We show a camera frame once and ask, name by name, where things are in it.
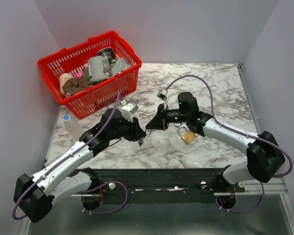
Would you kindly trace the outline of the astronaut keychain with keys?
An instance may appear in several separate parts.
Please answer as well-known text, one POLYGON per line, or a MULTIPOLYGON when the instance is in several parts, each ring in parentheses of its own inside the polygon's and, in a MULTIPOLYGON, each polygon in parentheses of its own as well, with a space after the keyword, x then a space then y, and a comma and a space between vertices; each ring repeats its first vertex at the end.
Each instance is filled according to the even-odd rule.
POLYGON ((141 147, 144 144, 144 138, 139 139, 138 144, 141 147))

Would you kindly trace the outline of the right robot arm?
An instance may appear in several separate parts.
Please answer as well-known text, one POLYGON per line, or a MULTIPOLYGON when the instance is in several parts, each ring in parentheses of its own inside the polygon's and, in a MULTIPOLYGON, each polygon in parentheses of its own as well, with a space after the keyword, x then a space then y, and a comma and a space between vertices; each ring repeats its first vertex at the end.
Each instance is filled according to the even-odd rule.
POLYGON ((146 129, 167 130, 169 123, 184 122, 194 134, 217 139, 245 154, 245 162, 228 165, 217 174, 214 183, 218 190, 226 192, 234 184, 245 180, 255 179, 267 183, 285 162, 285 157, 271 133, 253 133, 248 137, 240 129, 226 129, 212 115, 199 110, 197 100, 190 92, 180 93, 177 100, 178 109, 170 110, 165 104, 160 104, 146 129))

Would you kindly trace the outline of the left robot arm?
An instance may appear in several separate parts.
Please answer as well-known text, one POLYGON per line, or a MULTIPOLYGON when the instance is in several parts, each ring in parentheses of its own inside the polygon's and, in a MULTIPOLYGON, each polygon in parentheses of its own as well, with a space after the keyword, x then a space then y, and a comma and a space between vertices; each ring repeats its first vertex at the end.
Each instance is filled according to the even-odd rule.
POLYGON ((140 141, 146 132, 136 117, 127 120, 118 109, 108 109, 93 128, 85 131, 70 150, 48 167, 32 176, 21 175, 14 192, 15 208, 20 208, 25 217, 35 223, 43 219, 52 209, 56 199, 55 190, 67 184, 65 178, 80 165, 105 150, 111 140, 123 138, 140 141))

